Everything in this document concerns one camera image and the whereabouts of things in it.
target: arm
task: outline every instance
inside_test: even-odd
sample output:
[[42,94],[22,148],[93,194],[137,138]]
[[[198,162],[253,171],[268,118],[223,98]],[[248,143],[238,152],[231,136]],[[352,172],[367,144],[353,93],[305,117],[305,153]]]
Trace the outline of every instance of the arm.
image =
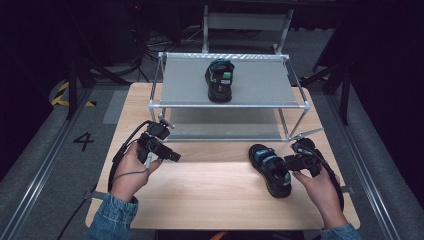
[[346,220],[325,168],[321,167],[321,173],[314,178],[296,171],[293,171],[293,176],[305,186],[309,198],[321,214],[325,228],[321,235],[324,239],[361,239],[355,228]]
[[138,210],[134,194],[162,163],[157,159],[147,169],[137,158],[140,151],[137,143],[128,148],[116,170],[113,187],[103,199],[85,239],[131,238],[130,224]]

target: black number on floor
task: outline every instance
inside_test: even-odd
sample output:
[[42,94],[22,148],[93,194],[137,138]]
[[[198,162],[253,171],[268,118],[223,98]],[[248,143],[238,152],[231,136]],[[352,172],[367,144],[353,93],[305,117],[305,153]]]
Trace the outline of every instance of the black number on floor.
[[87,144],[88,143],[93,143],[94,140],[90,140],[91,137],[91,133],[86,132],[84,133],[84,135],[82,135],[81,137],[77,138],[74,140],[74,143],[84,143],[84,145],[82,146],[82,151],[85,151],[85,148],[87,148]]

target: hand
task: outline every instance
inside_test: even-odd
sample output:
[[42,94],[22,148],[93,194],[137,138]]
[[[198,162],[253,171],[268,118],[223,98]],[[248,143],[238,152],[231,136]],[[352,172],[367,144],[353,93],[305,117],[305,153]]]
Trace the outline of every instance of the hand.
[[110,194],[122,201],[131,201],[134,194],[147,184],[150,174],[158,169],[163,161],[158,158],[152,161],[150,168],[147,169],[138,160],[140,151],[142,149],[138,143],[132,143],[116,169],[115,180]]
[[321,173],[314,178],[296,171],[293,171],[293,176],[305,186],[309,198],[321,213],[325,228],[335,228],[348,223],[340,209],[336,189],[324,167],[321,166]]

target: table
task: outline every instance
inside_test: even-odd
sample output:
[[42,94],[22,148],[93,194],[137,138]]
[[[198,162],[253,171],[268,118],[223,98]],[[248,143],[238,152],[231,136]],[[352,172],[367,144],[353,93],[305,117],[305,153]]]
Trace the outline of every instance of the table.
[[[112,158],[133,130],[150,119],[147,107],[149,83],[133,83],[128,92],[96,191],[107,191]],[[301,97],[294,89],[296,97]],[[287,114],[287,122],[296,117]],[[299,131],[319,128],[320,120],[311,109]],[[324,131],[310,136],[336,174],[341,176]],[[323,227],[321,216],[304,187],[292,178],[292,194],[273,198],[263,177],[251,166],[248,149],[253,142],[167,142],[181,154],[178,163],[164,161],[150,176],[149,184],[136,193],[139,212],[131,224],[142,229],[196,230],[308,230]],[[280,156],[293,154],[289,142],[261,142]],[[359,228],[360,221],[348,193],[344,213]],[[90,226],[101,201],[93,200],[86,217]]]

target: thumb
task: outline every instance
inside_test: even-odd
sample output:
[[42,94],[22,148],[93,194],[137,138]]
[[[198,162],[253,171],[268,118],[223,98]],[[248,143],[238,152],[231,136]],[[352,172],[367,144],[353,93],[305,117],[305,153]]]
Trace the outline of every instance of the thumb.
[[293,176],[299,180],[299,182],[301,182],[303,185],[305,185],[306,181],[308,180],[308,176],[304,175],[301,172],[298,171],[293,171]]

